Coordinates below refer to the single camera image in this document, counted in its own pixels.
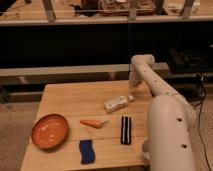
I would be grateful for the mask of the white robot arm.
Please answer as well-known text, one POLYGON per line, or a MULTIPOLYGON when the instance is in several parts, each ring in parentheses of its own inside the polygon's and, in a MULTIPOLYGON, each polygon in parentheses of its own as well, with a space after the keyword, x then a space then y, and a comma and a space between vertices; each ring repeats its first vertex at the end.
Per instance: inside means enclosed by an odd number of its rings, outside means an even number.
POLYGON ((187 100, 161 78, 152 67, 151 54, 131 58, 131 87, 145 82, 154 98, 147 110, 148 142, 151 171, 196 171, 190 125, 196 113, 187 100))

